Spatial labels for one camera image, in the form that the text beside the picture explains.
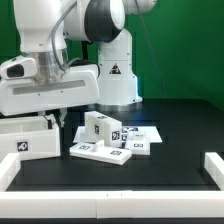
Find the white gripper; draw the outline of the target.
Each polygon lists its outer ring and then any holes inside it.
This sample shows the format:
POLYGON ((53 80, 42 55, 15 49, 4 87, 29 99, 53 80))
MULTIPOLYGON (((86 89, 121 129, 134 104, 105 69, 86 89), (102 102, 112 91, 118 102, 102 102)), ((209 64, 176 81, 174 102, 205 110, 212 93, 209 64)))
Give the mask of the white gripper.
POLYGON ((0 82, 0 112, 5 116, 59 109, 63 128, 67 108, 96 103, 98 67, 71 67, 57 83, 38 85, 33 78, 0 82))

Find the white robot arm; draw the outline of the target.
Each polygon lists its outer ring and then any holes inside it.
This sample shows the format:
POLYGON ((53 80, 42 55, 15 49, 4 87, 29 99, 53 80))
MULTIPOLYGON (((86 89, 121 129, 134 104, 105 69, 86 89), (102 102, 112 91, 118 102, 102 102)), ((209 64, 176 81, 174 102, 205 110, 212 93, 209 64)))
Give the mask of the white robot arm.
POLYGON ((21 55, 0 65, 0 113, 141 102, 125 16, 156 1, 13 0, 21 55))

